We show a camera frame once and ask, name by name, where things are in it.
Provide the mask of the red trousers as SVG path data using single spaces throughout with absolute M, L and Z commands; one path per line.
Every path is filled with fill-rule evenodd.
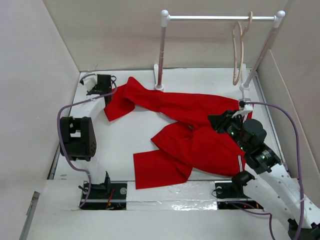
M 109 121 L 114 121 L 135 107 L 173 119 L 173 123 L 151 138 L 156 150 L 133 154 L 137 189 L 185 183 L 193 169 L 227 177 L 245 169 L 243 151 L 227 134 L 216 133 L 208 120 L 209 115 L 238 110 L 237 100 L 210 94 L 149 90 L 129 77 L 113 93 L 104 112 Z

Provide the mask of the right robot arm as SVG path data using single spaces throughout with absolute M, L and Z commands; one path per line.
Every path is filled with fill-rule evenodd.
M 208 115 L 218 134 L 227 134 L 244 151 L 244 170 L 232 178 L 231 191 L 237 197 L 253 199 L 275 217 L 292 240 L 320 238 L 320 209 L 291 178 L 277 154 L 265 144 L 267 132 L 256 119 L 243 120 L 236 111 Z

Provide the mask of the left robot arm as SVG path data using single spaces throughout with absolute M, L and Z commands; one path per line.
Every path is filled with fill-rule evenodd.
M 83 191 L 95 193 L 100 198 L 111 194 L 111 180 L 96 156 L 97 140 L 93 121 L 112 101 L 117 89 L 114 75 L 90 73 L 79 81 L 84 96 L 73 103 L 70 116 L 58 114 L 60 153 L 77 172 L 87 174 Z

